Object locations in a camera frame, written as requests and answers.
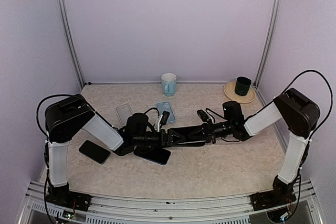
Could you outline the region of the black phone white edge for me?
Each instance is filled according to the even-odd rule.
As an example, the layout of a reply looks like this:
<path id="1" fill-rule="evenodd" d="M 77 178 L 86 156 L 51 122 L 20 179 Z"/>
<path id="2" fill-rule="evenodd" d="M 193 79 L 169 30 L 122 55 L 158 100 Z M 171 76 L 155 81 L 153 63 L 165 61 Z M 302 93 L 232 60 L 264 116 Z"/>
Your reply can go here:
<path id="1" fill-rule="evenodd" d="M 206 137 L 201 126 L 170 128 L 167 131 L 172 146 L 200 147 L 205 145 Z"/>

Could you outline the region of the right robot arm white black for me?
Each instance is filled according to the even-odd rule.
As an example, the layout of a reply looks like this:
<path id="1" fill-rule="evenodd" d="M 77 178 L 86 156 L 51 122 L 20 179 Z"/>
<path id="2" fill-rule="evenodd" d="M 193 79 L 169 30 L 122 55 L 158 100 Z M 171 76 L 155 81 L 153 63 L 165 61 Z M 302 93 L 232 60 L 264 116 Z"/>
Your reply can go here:
<path id="1" fill-rule="evenodd" d="M 222 123 L 204 122 L 188 134 L 190 140 L 210 141 L 231 135 L 244 142 L 263 130 L 282 123 L 287 127 L 288 140 L 286 153 L 276 176 L 279 183 L 269 192 L 269 201 L 273 205 L 281 204 L 289 196 L 285 185 L 294 183 L 300 174 L 309 151 L 309 144 L 314 133 L 325 123 L 320 120 L 321 111 L 318 105 L 290 84 L 263 108 L 256 113 L 244 117 L 241 105 L 236 101 L 223 103 Z"/>

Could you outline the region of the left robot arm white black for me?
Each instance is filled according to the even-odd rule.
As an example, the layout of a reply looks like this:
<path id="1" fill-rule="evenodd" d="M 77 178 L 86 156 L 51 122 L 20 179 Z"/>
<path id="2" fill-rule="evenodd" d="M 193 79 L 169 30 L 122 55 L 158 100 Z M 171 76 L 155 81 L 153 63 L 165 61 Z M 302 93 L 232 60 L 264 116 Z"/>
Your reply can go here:
<path id="1" fill-rule="evenodd" d="M 53 187 L 52 195 L 66 206 L 73 201 L 73 193 L 68 190 L 67 154 L 72 138 L 81 130 L 103 143 L 119 156 L 131 152 L 131 139 L 126 137 L 129 130 L 118 130 L 100 115 L 80 94 L 59 94 L 60 101 L 45 109 L 45 126 L 38 124 L 46 136 L 46 166 L 48 181 Z"/>

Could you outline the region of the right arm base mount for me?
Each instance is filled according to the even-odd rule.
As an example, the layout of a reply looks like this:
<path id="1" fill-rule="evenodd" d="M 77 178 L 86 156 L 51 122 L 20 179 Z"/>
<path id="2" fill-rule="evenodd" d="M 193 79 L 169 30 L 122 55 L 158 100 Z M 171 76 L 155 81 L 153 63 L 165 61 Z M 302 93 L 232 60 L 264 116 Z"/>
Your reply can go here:
<path id="1" fill-rule="evenodd" d="M 295 181 L 286 184 L 277 176 L 275 177 L 272 190 L 251 194 L 250 200 L 254 211 L 277 207 L 296 201 L 293 190 Z"/>

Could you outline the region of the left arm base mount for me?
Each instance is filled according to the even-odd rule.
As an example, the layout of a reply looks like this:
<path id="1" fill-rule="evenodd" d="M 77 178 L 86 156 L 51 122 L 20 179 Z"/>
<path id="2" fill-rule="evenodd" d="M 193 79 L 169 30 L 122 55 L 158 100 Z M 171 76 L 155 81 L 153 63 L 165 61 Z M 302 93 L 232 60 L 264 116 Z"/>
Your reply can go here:
<path id="1" fill-rule="evenodd" d="M 46 201 L 57 206 L 87 212 L 92 196 L 69 190 L 69 184 L 61 187 L 48 185 Z"/>

